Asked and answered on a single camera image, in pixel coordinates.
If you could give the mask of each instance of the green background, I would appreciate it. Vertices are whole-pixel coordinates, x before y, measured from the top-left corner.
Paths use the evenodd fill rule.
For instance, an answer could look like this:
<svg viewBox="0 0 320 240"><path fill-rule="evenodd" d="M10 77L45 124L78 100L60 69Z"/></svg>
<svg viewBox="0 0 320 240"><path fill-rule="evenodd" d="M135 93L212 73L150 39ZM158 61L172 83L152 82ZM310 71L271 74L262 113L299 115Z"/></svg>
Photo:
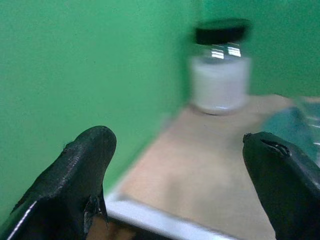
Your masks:
<svg viewBox="0 0 320 240"><path fill-rule="evenodd" d="M251 19L251 93L318 95L318 1L0 0L0 223L83 130L117 136L110 190L188 100L200 19Z"/></svg>

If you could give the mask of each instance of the wooden surface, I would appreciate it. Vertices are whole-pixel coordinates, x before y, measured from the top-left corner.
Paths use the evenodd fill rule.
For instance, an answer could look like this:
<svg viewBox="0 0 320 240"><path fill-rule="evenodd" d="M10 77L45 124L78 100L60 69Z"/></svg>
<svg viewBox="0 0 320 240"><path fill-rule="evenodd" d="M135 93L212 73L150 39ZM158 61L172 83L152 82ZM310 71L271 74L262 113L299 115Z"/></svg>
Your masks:
<svg viewBox="0 0 320 240"><path fill-rule="evenodd" d="M242 157L245 133L258 132L287 98L251 96L239 112L184 109L129 172L121 192L175 216L245 240L274 240Z"/></svg>

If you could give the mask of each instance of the glass jar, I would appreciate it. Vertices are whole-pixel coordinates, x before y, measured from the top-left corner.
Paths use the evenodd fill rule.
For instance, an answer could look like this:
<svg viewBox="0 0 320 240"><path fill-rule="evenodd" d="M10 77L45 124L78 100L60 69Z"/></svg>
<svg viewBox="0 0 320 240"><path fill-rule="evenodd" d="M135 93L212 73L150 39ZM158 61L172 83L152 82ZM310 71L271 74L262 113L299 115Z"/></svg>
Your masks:
<svg viewBox="0 0 320 240"><path fill-rule="evenodd" d="M245 105L251 60L240 43L248 27L248 20L227 19L196 28L191 102L202 112L223 115Z"/></svg>

